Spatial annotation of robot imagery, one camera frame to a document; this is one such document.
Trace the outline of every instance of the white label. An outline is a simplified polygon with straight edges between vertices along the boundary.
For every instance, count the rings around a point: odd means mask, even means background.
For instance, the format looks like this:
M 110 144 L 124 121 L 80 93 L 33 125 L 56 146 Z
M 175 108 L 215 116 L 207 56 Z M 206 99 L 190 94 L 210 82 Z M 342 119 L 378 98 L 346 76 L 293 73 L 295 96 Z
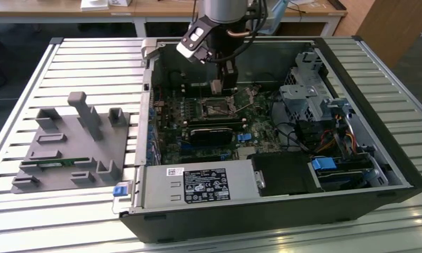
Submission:
M 55 163 L 39 164 L 37 166 L 41 167 L 41 168 L 47 168 L 47 167 L 61 167 L 63 164 L 59 163 L 59 162 L 55 162 Z
M 167 168 L 167 176 L 182 176 L 184 168 Z
M 112 12 L 111 13 L 112 16 L 131 16 L 130 12 Z

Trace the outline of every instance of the white box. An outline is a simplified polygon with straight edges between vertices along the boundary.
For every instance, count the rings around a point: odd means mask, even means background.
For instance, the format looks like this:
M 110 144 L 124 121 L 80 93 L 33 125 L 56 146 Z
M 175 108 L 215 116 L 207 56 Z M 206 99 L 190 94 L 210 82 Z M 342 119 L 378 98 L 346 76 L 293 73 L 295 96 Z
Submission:
M 81 11 L 99 11 L 110 9 L 108 0 L 81 0 Z
M 114 6 L 128 6 L 131 3 L 131 0 L 110 0 L 110 5 Z

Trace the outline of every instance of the workbench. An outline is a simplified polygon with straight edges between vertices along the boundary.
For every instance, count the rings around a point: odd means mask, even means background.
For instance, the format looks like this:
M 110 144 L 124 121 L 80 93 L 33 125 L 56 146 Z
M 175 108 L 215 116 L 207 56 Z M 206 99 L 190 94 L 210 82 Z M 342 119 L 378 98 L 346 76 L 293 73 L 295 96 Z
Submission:
M 0 252 L 393 252 L 422 250 L 422 193 L 355 221 L 167 244 L 144 244 L 112 212 L 112 187 L 12 194 L 39 127 L 39 108 L 61 115 L 72 91 L 99 113 L 131 113 L 124 179 L 134 178 L 143 70 L 142 38 L 64 39 L 48 46 L 0 133 Z M 362 41 L 326 38 L 342 65 L 422 174 L 422 105 Z M 338 80 L 330 82 L 341 97 Z M 128 201 L 116 203 L 127 207 Z
M 0 0 L 0 23 L 134 23 L 139 37 L 147 37 L 148 22 L 191 22 L 191 1 L 132 0 L 128 7 L 110 6 L 108 10 L 81 12 L 80 0 Z M 325 23 L 322 36 L 331 36 L 341 18 L 327 0 L 301 5 L 301 13 L 289 9 L 282 22 Z

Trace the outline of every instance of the floor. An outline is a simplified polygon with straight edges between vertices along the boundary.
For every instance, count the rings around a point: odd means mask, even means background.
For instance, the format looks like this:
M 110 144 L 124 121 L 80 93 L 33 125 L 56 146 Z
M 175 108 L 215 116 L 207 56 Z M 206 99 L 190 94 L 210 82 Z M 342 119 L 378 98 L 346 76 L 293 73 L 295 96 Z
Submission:
M 52 37 L 134 36 L 132 24 L 83 25 L 80 29 L 76 24 L 49 24 L 40 27 L 25 24 L 0 25 L 0 41 L 5 45 L 0 49 L 0 66 L 8 77 L 7 85 L 0 87 L 0 130 Z M 393 71 L 422 102 L 422 36 Z

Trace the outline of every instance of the white table leg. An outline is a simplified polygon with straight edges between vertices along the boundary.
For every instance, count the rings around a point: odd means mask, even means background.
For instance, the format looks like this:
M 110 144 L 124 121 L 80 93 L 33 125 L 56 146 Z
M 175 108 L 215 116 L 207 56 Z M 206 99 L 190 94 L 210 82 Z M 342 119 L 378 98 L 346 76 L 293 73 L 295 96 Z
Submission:
M 135 17 L 134 18 L 134 24 L 135 24 L 135 28 L 136 28 L 138 37 L 147 37 L 146 22 L 147 22 L 147 20 L 144 17 Z
M 329 21 L 326 22 L 321 33 L 322 37 L 333 36 L 339 24 L 341 16 L 327 17 L 327 19 Z

